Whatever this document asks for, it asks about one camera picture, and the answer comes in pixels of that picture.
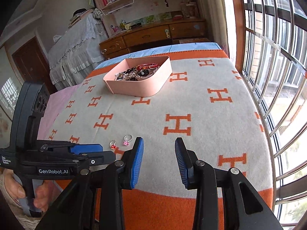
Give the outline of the person's left hand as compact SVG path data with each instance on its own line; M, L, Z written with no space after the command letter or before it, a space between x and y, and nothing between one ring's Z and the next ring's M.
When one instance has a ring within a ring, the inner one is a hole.
M4 187L12 199L21 199L26 196L25 190L14 178L12 170L5 169L4 175ZM36 208L46 212L48 210L52 193L52 181L44 181L36 189L36 197L34 199L34 205Z

